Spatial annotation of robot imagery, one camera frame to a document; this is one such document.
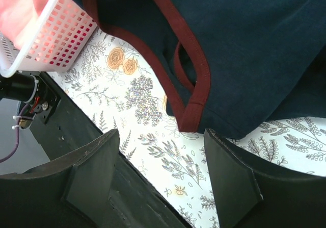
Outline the navy tank top red trim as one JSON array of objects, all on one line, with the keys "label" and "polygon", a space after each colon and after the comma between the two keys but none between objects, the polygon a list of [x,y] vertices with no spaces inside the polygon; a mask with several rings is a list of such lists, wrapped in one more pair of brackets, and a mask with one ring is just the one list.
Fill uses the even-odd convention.
[{"label": "navy tank top red trim", "polygon": [[73,0],[155,72],[181,132],[325,117],[325,0]]}]

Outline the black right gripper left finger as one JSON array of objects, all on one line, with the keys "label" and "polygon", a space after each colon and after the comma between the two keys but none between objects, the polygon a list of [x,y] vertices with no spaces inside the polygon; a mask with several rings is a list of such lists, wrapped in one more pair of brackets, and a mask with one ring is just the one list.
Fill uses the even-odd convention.
[{"label": "black right gripper left finger", "polygon": [[24,173],[1,175],[1,227],[101,227],[118,130]]}]

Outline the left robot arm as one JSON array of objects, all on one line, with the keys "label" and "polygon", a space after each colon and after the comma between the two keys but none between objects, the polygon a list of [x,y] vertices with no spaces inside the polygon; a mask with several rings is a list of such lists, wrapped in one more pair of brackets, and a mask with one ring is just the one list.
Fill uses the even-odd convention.
[{"label": "left robot arm", "polygon": [[33,75],[15,73],[9,78],[1,75],[1,99],[29,103],[35,96],[39,80]]}]

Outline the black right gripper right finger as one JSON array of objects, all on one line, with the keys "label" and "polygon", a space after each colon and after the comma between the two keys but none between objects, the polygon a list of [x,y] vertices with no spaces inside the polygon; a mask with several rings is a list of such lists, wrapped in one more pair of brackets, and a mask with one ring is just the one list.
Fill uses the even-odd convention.
[{"label": "black right gripper right finger", "polygon": [[220,227],[325,227],[325,178],[270,163],[204,133]]}]

